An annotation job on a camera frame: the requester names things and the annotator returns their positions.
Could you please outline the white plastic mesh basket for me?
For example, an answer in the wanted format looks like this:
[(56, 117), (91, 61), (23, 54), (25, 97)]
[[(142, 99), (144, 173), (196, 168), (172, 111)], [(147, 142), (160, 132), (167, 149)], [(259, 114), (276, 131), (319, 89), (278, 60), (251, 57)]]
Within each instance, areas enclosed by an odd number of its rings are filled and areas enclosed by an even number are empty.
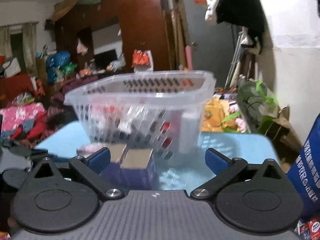
[(149, 147), (172, 165), (197, 151), (216, 79), (206, 71), (119, 74), (65, 94), (92, 142)]

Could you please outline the blue plastic sacks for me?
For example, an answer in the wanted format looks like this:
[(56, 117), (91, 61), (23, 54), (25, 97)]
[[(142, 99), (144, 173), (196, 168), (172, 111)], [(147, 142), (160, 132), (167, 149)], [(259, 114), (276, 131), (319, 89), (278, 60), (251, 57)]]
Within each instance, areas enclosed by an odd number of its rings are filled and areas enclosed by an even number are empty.
[(68, 51), (60, 51), (46, 59), (48, 83), (60, 82), (73, 71), (74, 65), (71, 63), (71, 55)]

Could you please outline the brown paper bag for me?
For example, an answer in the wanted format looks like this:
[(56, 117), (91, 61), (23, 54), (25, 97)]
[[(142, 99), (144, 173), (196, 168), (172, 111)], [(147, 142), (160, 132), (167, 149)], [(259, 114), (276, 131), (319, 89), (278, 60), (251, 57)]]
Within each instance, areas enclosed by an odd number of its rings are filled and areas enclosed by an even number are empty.
[(290, 107), (287, 105), (280, 110), (278, 117), (272, 120), (272, 124), (278, 126), (278, 130), (272, 141), (278, 141), (294, 152), (299, 153), (303, 144), (299, 139), (297, 132), (289, 122), (289, 119)]

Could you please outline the grey metal door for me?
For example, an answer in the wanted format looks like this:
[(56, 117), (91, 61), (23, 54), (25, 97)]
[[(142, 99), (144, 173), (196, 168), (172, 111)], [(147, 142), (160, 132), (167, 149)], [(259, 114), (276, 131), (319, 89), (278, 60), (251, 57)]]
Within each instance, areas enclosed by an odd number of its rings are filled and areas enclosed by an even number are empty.
[(210, 25), (205, 21), (206, 0), (182, 0), (188, 26), (194, 70), (212, 72), (216, 86), (226, 83), (239, 28), (229, 23)]

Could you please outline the blue non-woven shopping bag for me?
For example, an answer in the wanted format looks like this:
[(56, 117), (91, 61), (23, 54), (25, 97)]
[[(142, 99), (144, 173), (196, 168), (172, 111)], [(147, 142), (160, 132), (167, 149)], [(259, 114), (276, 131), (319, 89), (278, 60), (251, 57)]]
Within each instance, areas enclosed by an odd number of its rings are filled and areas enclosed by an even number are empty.
[(307, 221), (319, 214), (319, 176), (320, 176), (320, 138), (319, 117), (287, 176), (303, 202), (301, 220)]

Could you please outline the red orange gift bag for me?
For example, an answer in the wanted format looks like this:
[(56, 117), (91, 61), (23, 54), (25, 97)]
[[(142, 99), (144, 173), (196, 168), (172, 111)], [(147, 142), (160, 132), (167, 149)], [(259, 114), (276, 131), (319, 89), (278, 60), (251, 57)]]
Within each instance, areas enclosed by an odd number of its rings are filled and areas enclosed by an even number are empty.
[(135, 49), (132, 55), (132, 68), (135, 73), (153, 71), (152, 52), (150, 50)]

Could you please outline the beige window curtain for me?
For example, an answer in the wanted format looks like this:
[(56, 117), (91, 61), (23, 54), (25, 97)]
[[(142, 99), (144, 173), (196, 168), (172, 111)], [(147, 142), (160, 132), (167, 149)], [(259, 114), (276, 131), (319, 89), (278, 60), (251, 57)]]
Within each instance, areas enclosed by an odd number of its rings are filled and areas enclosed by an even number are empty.
[(26, 23), (22, 25), (22, 39), (23, 39), (23, 42), (22, 42), (23, 56), (24, 56), (26, 71), (30, 76), (37, 76), (36, 23)]

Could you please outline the maroon clothing heap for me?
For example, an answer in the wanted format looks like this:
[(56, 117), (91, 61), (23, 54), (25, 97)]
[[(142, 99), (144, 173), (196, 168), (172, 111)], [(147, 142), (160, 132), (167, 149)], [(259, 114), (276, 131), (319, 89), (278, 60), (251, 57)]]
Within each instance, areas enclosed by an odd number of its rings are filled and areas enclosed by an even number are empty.
[(65, 100), (65, 95), (81, 86), (87, 85), (89, 83), (92, 83), (94, 81), (97, 81), (99, 77), (97, 75), (92, 75), (92, 76), (86, 76), (86, 77), (81, 77), (79, 79), (77, 78), (72, 78), (68, 81), (66, 81), (61, 88), (57, 90), (57, 92), (51, 97), (50, 103), (53, 106), (56, 107), (62, 107), (64, 100)]

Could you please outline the purple open-top box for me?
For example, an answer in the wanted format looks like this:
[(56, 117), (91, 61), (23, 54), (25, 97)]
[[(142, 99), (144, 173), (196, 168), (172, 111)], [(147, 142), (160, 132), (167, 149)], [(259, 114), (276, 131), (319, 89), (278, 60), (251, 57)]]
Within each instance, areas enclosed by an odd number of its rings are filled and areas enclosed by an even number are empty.
[(150, 190), (157, 178), (153, 149), (128, 149), (121, 162), (120, 172), (126, 187)]
[(113, 184), (123, 184), (123, 175), (120, 168), (121, 162), (126, 153), (126, 144), (108, 144), (110, 151), (110, 163), (101, 172), (101, 176)]

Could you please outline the pink floral blanket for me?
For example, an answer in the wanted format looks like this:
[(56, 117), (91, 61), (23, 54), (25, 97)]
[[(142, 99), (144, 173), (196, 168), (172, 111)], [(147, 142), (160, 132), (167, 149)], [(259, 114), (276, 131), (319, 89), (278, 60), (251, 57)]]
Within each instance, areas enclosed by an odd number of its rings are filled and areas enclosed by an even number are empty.
[(13, 131), (26, 120), (34, 119), (39, 113), (45, 111), (42, 103), (3, 108), (1, 109), (1, 116), (3, 116), (1, 131)]

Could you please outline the green white plastic bag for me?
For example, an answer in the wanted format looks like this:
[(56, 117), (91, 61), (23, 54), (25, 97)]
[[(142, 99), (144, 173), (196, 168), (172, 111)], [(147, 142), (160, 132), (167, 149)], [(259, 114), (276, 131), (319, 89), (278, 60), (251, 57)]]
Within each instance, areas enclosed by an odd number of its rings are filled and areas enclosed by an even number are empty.
[(265, 135), (278, 118), (280, 107), (273, 92), (261, 81), (248, 81), (236, 95), (236, 102), (249, 131)]

